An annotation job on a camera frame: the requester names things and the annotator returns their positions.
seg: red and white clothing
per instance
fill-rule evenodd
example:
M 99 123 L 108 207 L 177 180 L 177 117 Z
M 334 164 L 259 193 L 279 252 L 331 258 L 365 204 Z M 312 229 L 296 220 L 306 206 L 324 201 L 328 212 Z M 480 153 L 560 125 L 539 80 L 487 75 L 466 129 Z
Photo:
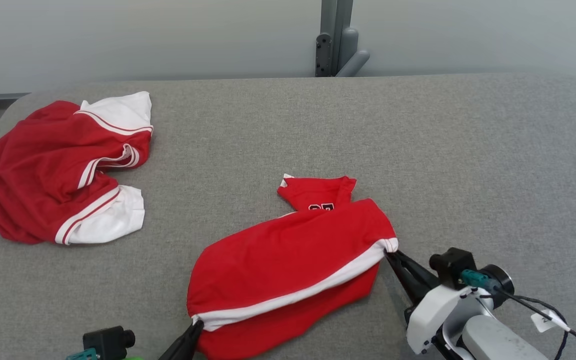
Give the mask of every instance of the red and white clothing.
M 0 139 L 0 234 L 26 244 L 104 243 L 142 227 L 141 190 L 101 169 L 148 159 L 146 91 L 81 106 L 56 101 Z
M 370 294 L 384 251 L 397 251 L 398 240 L 372 200 L 350 202 L 355 182 L 285 175 L 278 193 L 297 212 L 201 253 L 187 295 L 189 315 L 204 323 L 199 351 L 211 360 L 251 358 Z M 322 204 L 331 206 L 311 206 Z

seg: gray wall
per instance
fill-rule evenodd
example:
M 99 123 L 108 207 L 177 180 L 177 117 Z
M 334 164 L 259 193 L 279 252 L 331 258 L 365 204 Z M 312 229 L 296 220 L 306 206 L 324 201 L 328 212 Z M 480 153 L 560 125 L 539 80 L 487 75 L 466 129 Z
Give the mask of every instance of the gray wall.
M 576 0 L 354 0 L 358 76 L 479 71 L 576 75 Z
M 73 82 L 312 76 L 318 0 L 0 0 L 0 94 Z

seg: gray fabric surface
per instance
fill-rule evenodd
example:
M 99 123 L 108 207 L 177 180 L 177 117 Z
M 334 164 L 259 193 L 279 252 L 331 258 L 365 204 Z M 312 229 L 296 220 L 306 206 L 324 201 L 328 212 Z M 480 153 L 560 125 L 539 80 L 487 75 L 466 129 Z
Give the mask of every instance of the gray fabric surface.
M 115 325 L 135 332 L 129 355 L 157 359 L 190 323 L 186 290 L 202 249 L 291 210 L 275 192 L 283 173 L 357 178 L 354 199 L 378 203 L 409 256 L 425 264 L 450 246 L 472 251 L 576 328 L 576 77 L 96 83 L 25 96 L 0 137 L 52 101 L 137 91 L 151 94 L 151 157 L 114 175 L 142 189 L 143 229 L 98 246 L 0 238 L 0 360 L 62 359 L 82 349 L 83 333 Z M 384 262 L 370 297 L 261 358 L 416 359 L 407 306 Z M 514 303 L 496 311 L 552 358 L 562 334 L 537 333 L 530 314 Z M 564 354 L 576 359 L 576 339 Z

